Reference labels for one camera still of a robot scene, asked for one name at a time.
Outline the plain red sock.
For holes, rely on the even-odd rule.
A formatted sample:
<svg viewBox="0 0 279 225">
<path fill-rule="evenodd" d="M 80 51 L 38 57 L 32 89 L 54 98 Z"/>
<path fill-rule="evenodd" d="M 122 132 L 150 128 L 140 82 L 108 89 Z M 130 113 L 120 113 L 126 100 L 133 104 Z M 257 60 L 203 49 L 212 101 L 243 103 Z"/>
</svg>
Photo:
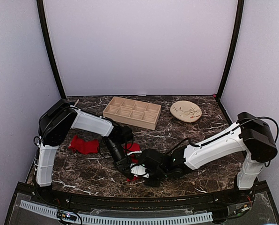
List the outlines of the plain red sock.
<svg viewBox="0 0 279 225">
<path fill-rule="evenodd" d="M 73 152 L 79 152 L 81 154 L 98 153 L 100 150 L 100 144 L 97 139 L 91 141 L 85 141 L 75 135 L 68 147 Z"/>
</svg>

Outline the wooden compartment tray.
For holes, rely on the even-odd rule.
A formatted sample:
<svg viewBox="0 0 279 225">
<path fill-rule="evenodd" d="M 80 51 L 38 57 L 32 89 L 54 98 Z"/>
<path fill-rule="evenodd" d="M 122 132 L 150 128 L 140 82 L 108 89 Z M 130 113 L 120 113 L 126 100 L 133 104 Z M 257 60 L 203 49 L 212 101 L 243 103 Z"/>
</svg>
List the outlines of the wooden compartment tray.
<svg viewBox="0 0 279 225">
<path fill-rule="evenodd" d="M 103 116 L 115 122 L 155 130 L 160 113 L 160 105 L 113 97 L 104 109 Z"/>
</svg>

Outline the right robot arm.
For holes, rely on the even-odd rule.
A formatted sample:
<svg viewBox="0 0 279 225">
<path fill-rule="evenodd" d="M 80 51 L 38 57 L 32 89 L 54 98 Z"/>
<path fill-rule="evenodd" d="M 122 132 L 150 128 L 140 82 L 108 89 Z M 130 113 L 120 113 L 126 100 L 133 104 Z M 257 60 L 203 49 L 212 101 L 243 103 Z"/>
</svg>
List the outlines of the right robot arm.
<svg viewBox="0 0 279 225">
<path fill-rule="evenodd" d="M 246 158 L 235 178 L 235 188 L 229 192 L 229 200 L 239 203 L 247 195 L 254 181 L 278 153 L 276 141 L 267 117 L 255 117 L 247 112 L 238 114 L 238 120 L 222 132 L 198 143 L 183 146 L 179 143 L 168 153 L 146 149 L 138 163 L 130 167 L 132 174 L 146 178 L 146 184 L 158 187 L 160 180 L 180 178 L 200 167 L 225 157 L 245 151 Z"/>
</svg>

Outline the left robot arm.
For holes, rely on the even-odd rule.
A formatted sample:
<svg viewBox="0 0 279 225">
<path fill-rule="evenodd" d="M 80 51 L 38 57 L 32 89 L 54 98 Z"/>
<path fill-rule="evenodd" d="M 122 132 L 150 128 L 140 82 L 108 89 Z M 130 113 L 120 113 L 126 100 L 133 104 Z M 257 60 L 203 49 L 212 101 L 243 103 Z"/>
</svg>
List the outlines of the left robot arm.
<svg viewBox="0 0 279 225">
<path fill-rule="evenodd" d="M 56 200 L 55 193 L 47 186 L 52 184 L 56 152 L 68 132 L 74 128 L 102 136 L 114 166 L 125 177 L 133 179 L 130 169 L 132 162 L 123 148 L 133 140 L 132 129 L 112 119 L 88 113 L 61 99 L 39 119 L 39 156 L 35 180 L 40 186 L 37 196 L 45 204 L 52 204 Z"/>
</svg>

